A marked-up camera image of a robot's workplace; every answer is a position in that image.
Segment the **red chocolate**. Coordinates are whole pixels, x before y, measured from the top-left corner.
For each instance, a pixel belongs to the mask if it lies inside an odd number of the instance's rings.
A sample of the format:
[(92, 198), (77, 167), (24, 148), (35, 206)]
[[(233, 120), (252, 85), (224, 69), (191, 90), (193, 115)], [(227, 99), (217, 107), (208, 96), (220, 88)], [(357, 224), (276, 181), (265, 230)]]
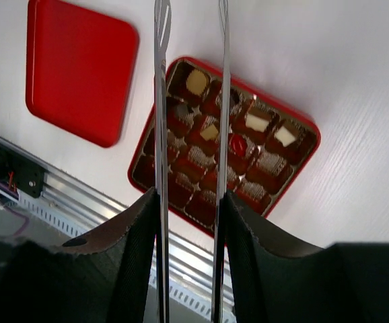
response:
[(244, 158), (248, 144), (243, 136), (237, 133), (231, 133), (229, 135), (229, 148), (234, 155)]

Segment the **metal tongs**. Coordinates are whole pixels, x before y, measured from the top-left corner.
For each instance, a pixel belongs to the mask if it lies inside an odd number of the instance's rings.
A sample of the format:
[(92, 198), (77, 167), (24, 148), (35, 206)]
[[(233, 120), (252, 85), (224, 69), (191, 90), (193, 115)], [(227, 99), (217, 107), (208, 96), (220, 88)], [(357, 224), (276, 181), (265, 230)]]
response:
[[(223, 77), (219, 129), (219, 169), (215, 212), (211, 321), (223, 321), (223, 271), (225, 248), (225, 194), (227, 190), (227, 141), (229, 135), (230, 99), (230, 31), (229, 5), (219, 1), (223, 30)], [(169, 310), (169, 233), (168, 233), (168, 154), (166, 125), (166, 51), (170, 39), (172, 7), (169, 1), (154, 2), (154, 90), (155, 90), (155, 189), (160, 204), (160, 228), (157, 233), (156, 269), (158, 318), (170, 321)]]

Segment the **red chocolate box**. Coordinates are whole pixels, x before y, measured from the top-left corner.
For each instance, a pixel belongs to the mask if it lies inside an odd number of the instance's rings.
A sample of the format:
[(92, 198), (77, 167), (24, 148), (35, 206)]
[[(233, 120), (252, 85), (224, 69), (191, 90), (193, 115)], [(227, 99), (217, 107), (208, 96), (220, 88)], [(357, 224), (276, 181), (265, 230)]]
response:
[[(209, 84), (202, 96), (190, 93), (186, 79), (193, 69), (204, 72)], [(169, 208), (208, 235), (214, 233), (219, 135), (205, 141), (200, 132), (210, 124), (219, 130), (222, 74), (192, 57), (171, 63), (166, 73)], [(254, 114), (270, 120), (261, 133), (245, 126)], [(282, 126), (298, 131), (288, 147), (274, 138)], [(227, 188), (261, 217), (266, 217), (299, 175), (320, 144), (320, 131), (307, 116), (239, 79), (231, 80), (229, 135), (245, 138), (244, 158), (227, 144)]]

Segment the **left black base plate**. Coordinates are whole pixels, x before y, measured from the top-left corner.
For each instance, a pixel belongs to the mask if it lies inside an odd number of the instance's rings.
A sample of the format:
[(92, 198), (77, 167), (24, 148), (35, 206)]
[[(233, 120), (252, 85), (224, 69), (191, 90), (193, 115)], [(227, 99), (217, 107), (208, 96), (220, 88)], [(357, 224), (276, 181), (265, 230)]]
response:
[(14, 193), (17, 189), (38, 198), (44, 186), (45, 169), (36, 162), (0, 144), (0, 183)]

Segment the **white square chocolate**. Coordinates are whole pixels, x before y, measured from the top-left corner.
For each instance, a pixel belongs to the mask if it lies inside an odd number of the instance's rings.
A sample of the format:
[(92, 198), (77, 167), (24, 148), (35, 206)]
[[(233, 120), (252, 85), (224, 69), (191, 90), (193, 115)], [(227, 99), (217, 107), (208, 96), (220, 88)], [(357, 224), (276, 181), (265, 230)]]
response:
[(270, 120), (268, 118), (262, 118), (254, 114), (248, 114), (246, 116), (245, 126), (248, 129), (263, 133), (269, 126), (269, 123)]
[(285, 126), (280, 127), (274, 134), (274, 138), (284, 147), (288, 147), (297, 139), (298, 131)]

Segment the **round yellow chocolate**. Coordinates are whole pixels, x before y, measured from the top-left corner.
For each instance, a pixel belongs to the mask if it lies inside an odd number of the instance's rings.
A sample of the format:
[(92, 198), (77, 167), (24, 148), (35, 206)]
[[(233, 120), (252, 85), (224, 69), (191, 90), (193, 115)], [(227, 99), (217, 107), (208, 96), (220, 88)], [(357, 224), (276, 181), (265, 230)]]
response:
[(202, 96), (208, 84), (209, 78), (198, 69), (193, 69), (186, 79), (187, 90), (196, 96)]

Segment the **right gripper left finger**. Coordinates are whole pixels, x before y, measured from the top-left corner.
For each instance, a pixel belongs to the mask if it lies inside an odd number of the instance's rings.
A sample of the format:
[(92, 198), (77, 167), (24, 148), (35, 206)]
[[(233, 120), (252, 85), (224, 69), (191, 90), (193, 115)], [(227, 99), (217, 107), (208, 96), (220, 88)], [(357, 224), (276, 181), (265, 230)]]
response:
[(0, 322), (142, 322), (157, 193), (61, 246), (0, 237)]

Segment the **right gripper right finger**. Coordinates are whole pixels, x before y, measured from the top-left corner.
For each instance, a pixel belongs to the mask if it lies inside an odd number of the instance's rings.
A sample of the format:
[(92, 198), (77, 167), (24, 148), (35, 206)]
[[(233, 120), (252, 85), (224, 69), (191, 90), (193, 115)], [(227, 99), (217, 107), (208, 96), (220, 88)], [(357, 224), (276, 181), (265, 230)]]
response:
[(389, 243), (320, 248), (225, 196), (239, 322), (389, 322)]

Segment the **aluminium rail front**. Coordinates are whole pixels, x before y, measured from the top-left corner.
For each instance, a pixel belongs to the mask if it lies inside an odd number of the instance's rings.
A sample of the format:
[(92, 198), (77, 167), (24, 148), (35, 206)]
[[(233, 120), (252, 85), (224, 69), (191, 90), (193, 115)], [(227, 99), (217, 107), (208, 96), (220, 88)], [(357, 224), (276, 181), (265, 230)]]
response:
[[(1, 137), (0, 144), (45, 169), (41, 195), (33, 198), (19, 192), (14, 201), (66, 235), (79, 234), (81, 229), (99, 225), (128, 208)], [(169, 231), (170, 278), (189, 287), (211, 291), (213, 252), (198, 244), (196, 239), (200, 234), (189, 224), (184, 224), (180, 231)]]

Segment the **beige small chocolate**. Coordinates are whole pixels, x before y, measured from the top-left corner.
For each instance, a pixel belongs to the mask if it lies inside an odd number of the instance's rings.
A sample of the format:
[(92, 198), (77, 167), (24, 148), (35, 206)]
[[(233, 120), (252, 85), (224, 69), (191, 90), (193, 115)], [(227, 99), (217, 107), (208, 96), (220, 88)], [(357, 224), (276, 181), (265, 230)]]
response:
[(205, 141), (215, 141), (216, 138), (219, 135), (219, 130), (215, 126), (215, 124), (210, 124), (209, 126), (205, 127), (201, 132), (200, 136)]

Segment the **red tin lid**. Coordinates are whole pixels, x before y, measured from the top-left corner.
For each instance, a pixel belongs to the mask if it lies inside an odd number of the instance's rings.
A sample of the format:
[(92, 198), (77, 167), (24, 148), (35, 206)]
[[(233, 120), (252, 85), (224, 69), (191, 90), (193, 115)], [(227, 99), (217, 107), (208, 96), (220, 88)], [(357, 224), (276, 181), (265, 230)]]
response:
[(64, 1), (29, 1), (26, 106), (100, 147), (120, 138), (139, 47), (135, 27)]

